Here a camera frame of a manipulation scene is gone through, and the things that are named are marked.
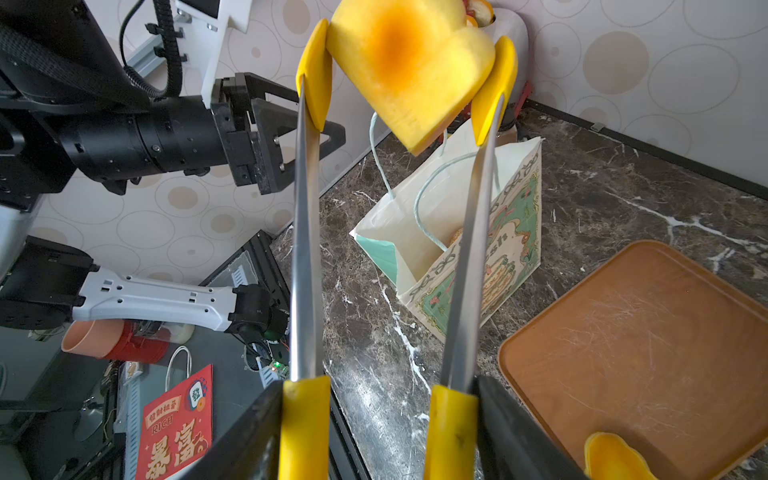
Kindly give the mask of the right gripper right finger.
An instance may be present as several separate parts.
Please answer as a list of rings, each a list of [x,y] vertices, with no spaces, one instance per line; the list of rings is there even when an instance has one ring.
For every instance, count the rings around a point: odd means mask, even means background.
[[[486,479],[584,479],[579,466],[548,437],[496,379],[475,380],[478,450]]]

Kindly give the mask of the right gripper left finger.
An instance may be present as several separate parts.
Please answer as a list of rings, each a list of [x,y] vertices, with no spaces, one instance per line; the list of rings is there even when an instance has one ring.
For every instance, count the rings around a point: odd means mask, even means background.
[[[272,383],[183,479],[277,479],[282,396]]]

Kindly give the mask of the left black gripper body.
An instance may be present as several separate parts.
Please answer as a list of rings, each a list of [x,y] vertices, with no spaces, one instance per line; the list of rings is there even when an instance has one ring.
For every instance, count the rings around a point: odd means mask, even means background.
[[[294,181],[294,165],[283,158],[279,139],[297,131],[298,112],[268,101],[269,95],[299,101],[294,90],[239,72],[215,81],[210,104],[234,183],[256,185],[262,195]]]

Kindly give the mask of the round bread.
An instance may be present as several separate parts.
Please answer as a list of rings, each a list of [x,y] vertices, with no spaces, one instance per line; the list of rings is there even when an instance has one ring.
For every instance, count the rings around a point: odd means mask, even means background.
[[[584,458],[585,475],[592,480],[657,480],[644,457],[614,433],[590,435]]]

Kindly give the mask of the square toast bread piece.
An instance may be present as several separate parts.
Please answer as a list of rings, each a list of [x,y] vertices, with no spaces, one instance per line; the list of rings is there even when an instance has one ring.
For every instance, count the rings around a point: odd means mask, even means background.
[[[423,152],[491,72],[491,38],[461,1],[343,0],[326,47],[378,117],[412,154]]]

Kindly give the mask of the paper bag green white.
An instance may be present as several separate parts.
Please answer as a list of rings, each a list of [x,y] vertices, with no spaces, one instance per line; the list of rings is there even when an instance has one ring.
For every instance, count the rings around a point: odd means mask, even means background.
[[[482,318],[488,320],[540,266],[540,137],[498,144],[484,266]],[[473,162],[469,122],[386,193],[351,236],[394,284],[398,300],[439,340],[447,334]]]

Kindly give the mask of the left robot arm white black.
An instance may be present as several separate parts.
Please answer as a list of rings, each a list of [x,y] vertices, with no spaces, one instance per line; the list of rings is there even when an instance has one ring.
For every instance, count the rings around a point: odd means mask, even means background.
[[[177,18],[182,1],[158,1],[147,25],[166,63],[163,88],[114,52],[82,1],[1,5],[1,323],[47,330],[68,322],[174,322],[279,342],[289,322],[285,287],[200,288],[121,275],[84,251],[32,234],[42,198],[76,172],[122,195],[142,178],[230,169],[263,194],[296,188],[308,212],[304,157],[324,158],[345,141],[327,120],[332,60],[319,24],[303,53],[297,86],[252,73],[210,74],[198,96],[182,96],[180,50],[192,38]]]

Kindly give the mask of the red printed card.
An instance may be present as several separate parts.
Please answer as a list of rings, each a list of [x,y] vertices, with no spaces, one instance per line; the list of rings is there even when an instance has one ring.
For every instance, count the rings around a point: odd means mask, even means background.
[[[141,417],[136,480],[181,479],[213,444],[213,367],[150,402]]]

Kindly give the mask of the brown cutting board tray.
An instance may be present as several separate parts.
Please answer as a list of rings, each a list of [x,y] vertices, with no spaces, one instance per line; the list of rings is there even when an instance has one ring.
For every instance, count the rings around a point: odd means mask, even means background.
[[[767,442],[767,310],[637,241],[501,346],[502,375],[578,464],[614,433],[660,479],[719,479]]]

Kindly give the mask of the pink cup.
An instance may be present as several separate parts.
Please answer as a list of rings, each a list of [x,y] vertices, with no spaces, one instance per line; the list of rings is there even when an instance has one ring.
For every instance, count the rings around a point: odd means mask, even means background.
[[[124,321],[118,319],[74,321],[63,336],[61,350],[65,353],[105,358],[118,344]]]

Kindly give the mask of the toast slice in toaster back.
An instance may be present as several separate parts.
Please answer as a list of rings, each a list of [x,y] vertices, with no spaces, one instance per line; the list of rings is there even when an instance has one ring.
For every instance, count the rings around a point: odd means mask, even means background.
[[[484,28],[495,22],[493,6],[487,0],[465,0],[467,21],[478,28]]]

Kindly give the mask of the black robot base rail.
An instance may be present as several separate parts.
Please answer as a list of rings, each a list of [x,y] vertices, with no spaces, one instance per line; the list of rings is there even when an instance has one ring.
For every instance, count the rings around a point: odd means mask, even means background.
[[[273,237],[260,230],[224,263],[206,277],[206,287],[227,287],[246,294],[244,322],[232,331],[243,340],[245,365],[259,374],[272,362],[277,369],[288,367],[290,292],[271,251]],[[368,479],[357,443],[335,392],[330,397],[329,477]]]

